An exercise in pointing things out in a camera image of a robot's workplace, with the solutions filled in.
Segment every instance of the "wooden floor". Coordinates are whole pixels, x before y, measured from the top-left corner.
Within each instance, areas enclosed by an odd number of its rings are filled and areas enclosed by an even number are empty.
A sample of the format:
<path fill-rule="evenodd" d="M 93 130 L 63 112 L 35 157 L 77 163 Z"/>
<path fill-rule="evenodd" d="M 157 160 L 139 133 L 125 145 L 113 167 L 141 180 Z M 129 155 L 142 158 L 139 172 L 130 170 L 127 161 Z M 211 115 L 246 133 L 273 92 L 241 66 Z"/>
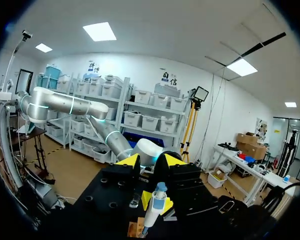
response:
<path fill-rule="evenodd" d="M 92 179 L 96 176 L 96 174 L 98 174 L 102 168 L 107 166 L 106 163 L 102 164 L 96 162 L 91 157 L 78 153 L 74 150 L 70 151 L 68 148 L 60 149 L 60 144 L 45 135 L 41 137 L 41 141 L 46 155 L 48 171 L 52 173 L 53 177 L 55 178 L 55 185 L 53 188 L 57 194 L 62 196 L 77 199 L 92 181 Z M 37 158 L 34 142 L 32 140 L 27 141 L 25 156 L 28 162 L 31 162 Z M 35 170 L 34 163 L 30 164 L 29 168 Z M 222 195 L 226 195 L 229 197 L 235 197 L 235 199 L 240 201 L 244 199 L 242 192 L 240 192 L 229 181 L 226 181 L 223 184 L 223 187 L 214 189 L 208 183 L 207 174 L 202 173 L 200 177 L 207 189 L 214 196 L 220 197 Z M 242 178 L 236 173 L 233 173 L 231 178 L 247 192 L 251 190 L 256 181 L 253 176 Z M 261 197 L 265 197 L 268 192 L 269 189 L 263 192 Z M 262 201 L 261 197 L 258 196 L 254 204 L 260 204 Z"/>

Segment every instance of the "red object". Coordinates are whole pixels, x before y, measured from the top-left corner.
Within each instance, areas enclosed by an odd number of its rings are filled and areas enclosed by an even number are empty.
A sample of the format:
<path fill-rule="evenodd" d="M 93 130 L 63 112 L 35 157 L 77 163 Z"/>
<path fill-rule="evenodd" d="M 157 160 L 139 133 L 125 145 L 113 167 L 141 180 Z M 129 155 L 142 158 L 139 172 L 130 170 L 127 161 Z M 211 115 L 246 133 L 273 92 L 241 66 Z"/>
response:
<path fill-rule="evenodd" d="M 275 158 L 273 161 L 273 167 L 276 169 L 278 165 L 278 158 Z"/>
<path fill-rule="evenodd" d="M 243 154 L 243 153 L 241 153 L 241 154 L 238 155 L 238 157 L 241 158 L 241 159 L 243 159 L 243 160 L 246 159 L 246 156 L 247 156 L 247 155 L 245 155 L 245 154 Z"/>

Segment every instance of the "ceiling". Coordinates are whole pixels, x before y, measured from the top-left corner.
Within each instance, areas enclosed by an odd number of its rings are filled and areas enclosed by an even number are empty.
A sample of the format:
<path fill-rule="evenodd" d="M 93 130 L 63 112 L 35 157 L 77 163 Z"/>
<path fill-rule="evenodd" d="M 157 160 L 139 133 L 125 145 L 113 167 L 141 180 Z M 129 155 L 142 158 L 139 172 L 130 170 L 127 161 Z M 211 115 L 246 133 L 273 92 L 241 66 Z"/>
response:
<path fill-rule="evenodd" d="M 231 80 L 276 112 L 296 102 L 300 113 L 300 49 L 277 12 L 261 0 L 37 0 L 15 24 L 33 33 L 20 53 L 38 60 L 82 53 L 129 53 L 171 59 Z M 117 41 L 94 42 L 83 26 L 109 22 Z M 249 54 L 257 73 L 240 77 L 228 65 L 260 42 L 287 36 Z M 35 46 L 44 43 L 53 51 Z"/>

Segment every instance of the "yellow tripod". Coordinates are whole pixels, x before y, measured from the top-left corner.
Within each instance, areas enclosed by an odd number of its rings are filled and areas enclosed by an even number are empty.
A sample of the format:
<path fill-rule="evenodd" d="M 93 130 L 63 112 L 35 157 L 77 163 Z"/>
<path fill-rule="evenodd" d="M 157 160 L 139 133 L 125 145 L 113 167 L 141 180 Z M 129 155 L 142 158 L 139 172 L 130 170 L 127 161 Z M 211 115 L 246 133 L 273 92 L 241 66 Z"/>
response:
<path fill-rule="evenodd" d="M 189 150 L 190 143 L 192 141 L 192 137 L 194 135 L 197 117 L 198 117 L 198 111 L 199 111 L 200 107 L 201 107 L 200 102 L 193 101 L 193 100 L 191 101 L 191 111 L 189 113 L 188 124 L 186 126 L 185 134 L 184 134 L 183 141 L 181 143 L 181 148 L 180 148 L 180 154 L 182 156 L 182 161 L 185 162 L 185 158 L 186 158 L 187 163 L 189 163 L 189 161 L 190 161 L 188 150 Z M 189 139 L 186 142 L 188 132 L 190 129 L 190 125 L 191 125 L 191 131 L 190 131 Z"/>

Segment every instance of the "white storage bin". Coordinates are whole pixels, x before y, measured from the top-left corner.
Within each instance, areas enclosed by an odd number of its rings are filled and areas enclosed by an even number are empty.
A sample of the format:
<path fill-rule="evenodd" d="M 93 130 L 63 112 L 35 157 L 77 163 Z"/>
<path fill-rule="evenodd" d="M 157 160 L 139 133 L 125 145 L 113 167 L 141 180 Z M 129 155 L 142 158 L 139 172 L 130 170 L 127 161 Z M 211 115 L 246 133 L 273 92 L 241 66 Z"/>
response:
<path fill-rule="evenodd" d="M 81 136 L 75 136 L 73 138 L 73 143 L 79 149 L 83 149 L 84 148 L 83 138 Z"/>
<path fill-rule="evenodd" d="M 101 96 L 103 85 L 99 83 L 91 83 L 89 87 L 89 95 Z"/>
<path fill-rule="evenodd" d="M 220 188 L 220 187 L 224 184 L 224 182 L 225 182 L 226 180 L 227 180 L 227 179 L 219 180 L 219 179 L 215 178 L 215 176 L 213 176 L 213 175 L 209 172 L 208 183 L 209 183 L 214 189 Z"/>
<path fill-rule="evenodd" d="M 105 119 L 107 119 L 107 120 L 114 120 L 116 118 L 116 115 L 117 115 L 117 108 L 110 108 L 109 107 L 109 111 L 106 114 Z"/>
<path fill-rule="evenodd" d="M 171 97 L 170 109 L 183 112 L 185 109 L 186 101 L 186 99 Z"/>
<path fill-rule="evenodd" d="M 142 127 L 145 130 L 155 131 L 159 119 L 156 117 L 142 115 Z"/>
<path fill-rule="evenodd" d="M 94 129 L 89 123 L 84 124 L 84 134 L 87 134 L 90 137 L 94 137 L 96 135 Z"/>
<path fill-rule="evenodd" d="M 141 113 L 136 113 L 132 111 L 124 112 L 124 124 L 132 127 L 137 127 L 139 120 L 141 117 Z"/>
<path fill-rule="evenodd" d="M 91 77 L 90 83 L 91 84 L 104 84 L 105 80 L 102 77 Z"/>
<path fill-rule="evenodd" d="M 71 120 L 71 128 L 78 133 L 85 131 L 85 121 L 84 120 Z"/>
<path fill-rule="evenodd" d="M 99 163 L 104 164 L 105 162 L 109 162 L 111 159 L 111 150 L 110 148 L 105 144 L 98 144 L 95 148 L 92 150 L 93 152 L 93 159 Z"/>
<path fill-rule="evenodd" d="M 83 149 L 89 156 L 93 156 L 93 149 L 98 145 L 97 141 L 93 141 L 91 139 L 83 139 Z"/>
<path fill-rule="evenodd" d="M 76 93 L 78 95 L 80 95 L 80 94 L 82 94 L 82 95 L 88 94 L 89 87 L 90 87 L 90 83 L 87 83 L 87 82 L 78 82 L 78 88 L 77 88 Z"/>
<path fill-rule="evenodd" d="M 169 121 L 169 120 L 162 120 L 160 121 L 160 132 L 173 134 L 176 129 L 177 122 L 176 121 Z"/>
<path fill-rule="evenodd" d="M 58 116 L 58 112 L 54 110 L 48 110 L 47 119 L 56 119 Z"/>
<path fill-rule="evenodd" d="M 102 96 L 118 99 L 120 98 L 121 88 L 114 85 L 106 85 L 102 86 Z"/>
<path fill-rule="evenodd" d="M 124 82 L 117 76 L 108 75 L 104 78 L 104 84 L 115 84 L 119 88 L 122 88 Z"/>
<path fill-rule="evenodd" d="M 148 104 L 150 100 L 150 96 L 151 96 L 151 92 L 149 91 L 135 90 L 134 102 L 140 104 Z"/>
<path fill-rule="evenodd" d="M 50 126 L 51 134 L 55 137 L 59 137 L 63 134 L 63 129 L 57 126 Z"/>
<path fill-rule="evenodd" d="M 169 96 L 166 95 L 162 95 L 162 94 L 158 94 L 158 93 L 154 93 L 154 102 L 153 105 L 156 107 L 160 107 L 165 109 L 167 107 L 167 103 L 169 101 Z"/>
<path fill-rule="evenodd" d="M 69 87 L 70 81 L 58 81 L 56 84 L 56 89 L 60 92 L 67 92 Z"/>

